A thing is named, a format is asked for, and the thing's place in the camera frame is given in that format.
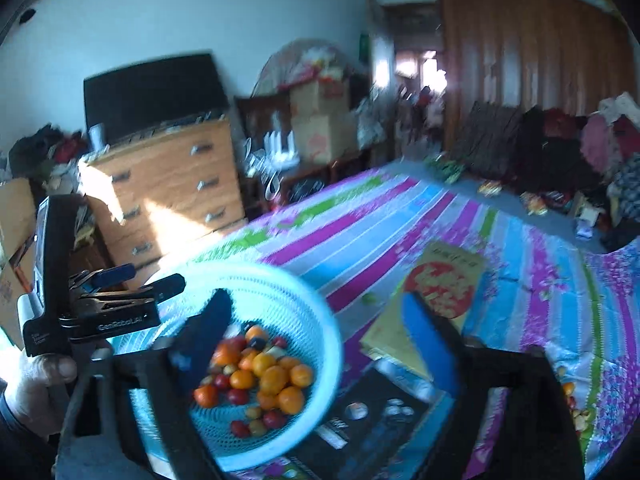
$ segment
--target sleeve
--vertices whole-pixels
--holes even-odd
[[[56,449],[16,420],[4,399],[4,386],[0,392],[0,478],[50,480]]]

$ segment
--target red cherry tomato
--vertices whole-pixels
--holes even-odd
[[[228,390],[229,389],[229,377],[225,374],[218,374],[216,378],[213,379],[214,386],[219,390]]]
[[[247,438],[248,436],[251,436],[249,427],[242,420],[234,420],[231,423],[231,433],[238,438]]]
[[[274,346],[278,346],[283,350],[286,350],[287,346],[289,346],[289,344],[287,343],[287,340],[284,339],[281,335],[274,337],[273,341],[271,342],[273,343]]]
[[[228,394],[226,394],[226,398],[236,406],[244,406],[249,403],[249,393],[247,390],[229,390]]]
[[[229,340],[229,344],[235,348],[236,350],[238,350],[239,352],[241,352],[242,350],[244,350],[246,348],[246,339],[244,338],[243,335],[239,334],[235,337],[232,337]]]
[[[287,419],[279,410],[269,410],[262,417],[262,421],[271,430],[279,430],[287,423]]]

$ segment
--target striped bedsheet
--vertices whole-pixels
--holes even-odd
[[[587,254],[518,218],[406,176],[370,171],[252,222],[190,258],[261,261],[300,276],[324,295],[345,344],[342,385],[370,361],[359,340],[432,238],[483,254],[484,298],[465,332],[487,346],[545,347],[565,381],[590,410],[580,436],[587,478],[620,444],[640,412],[640,243],[611,254]],[[500,424],[497,391],[467,475],[481,472]],[[452,400],[444,397],[389,468],[411,478],[436,438]]]

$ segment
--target cardboard box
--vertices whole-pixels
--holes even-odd
[[[358,125],[351,114],[298,117],[291,125],[300,157],[307,162],[326,164],[358,149]]]
[[[431,373],[402,323],[401,296],[405,291],[419,292],[436,314],[449,319],[461,332],[468,310],[481,288],[485,268],[486,260],[478,254],[444,242],[430,242],[382,314],[360,340],[362,351],[374,360],[389,358],[430,380]]]
[[[292,118],[342,115],[349,111],[349,82],[314,80],[294,86],[289,102]]]
[[[22,256],[14,266],[7,264],[0,272],[0,328],[20,350],[24,345],[18,321],[18,298],[33,289],[35,258],[33,239],[24,245],[24,250],[20,248]]]
[[[26,178],[0,185],[0,267],[36,229],[36,208]]]

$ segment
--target blue plastic basket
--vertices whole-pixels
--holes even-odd
[[[284,336],[289,342],[287,354],[311,366],[316,380],[305,391],[303,411],[290,417],[281,430],[272,430],[261,438],[239,439],[229,431],[232,420],[244,419],[246,406],[224,402],[205,410],[194,404],[191,419],[224,471],[251,468],[285,454],[320,423],[340,382],[342,341],[327,302],[292,274],[260,264],[202,263],[162,270],[149,281],[173,272],[185,277],[186,288],[160,304],[162,325],[115,338],[115,352],[146,349],[156,338],[175,333],[187,317],[204,307],[213,290],[226,288],[234,301],[232,323],[256,320],[270,335]],[[131,399],[147,452],[166,461],[146,390],[133,391]]]

